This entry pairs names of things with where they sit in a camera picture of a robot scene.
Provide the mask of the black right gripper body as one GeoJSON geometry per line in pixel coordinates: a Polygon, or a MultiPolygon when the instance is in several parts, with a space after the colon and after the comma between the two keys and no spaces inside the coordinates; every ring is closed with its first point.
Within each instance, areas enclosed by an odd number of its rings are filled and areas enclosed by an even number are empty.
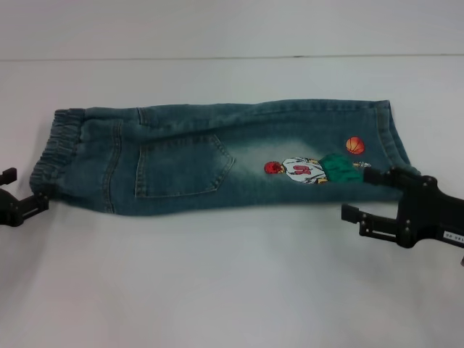
{"type": "Polygon", "coordinates": [[[410,249],[434,239],[463,247],[463,200],[443,193],[431,176],[400,177],[396,243],[410,249]]]}

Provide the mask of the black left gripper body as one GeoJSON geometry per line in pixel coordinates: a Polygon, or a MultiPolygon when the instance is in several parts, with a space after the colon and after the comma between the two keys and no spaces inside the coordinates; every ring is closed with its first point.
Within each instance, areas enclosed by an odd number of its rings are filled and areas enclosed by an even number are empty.
{"type": "Polygon", "coordinates": [[[18,227],[23,223],[22,201],[2,189],[0,193],[0,224],[18,227]]]}

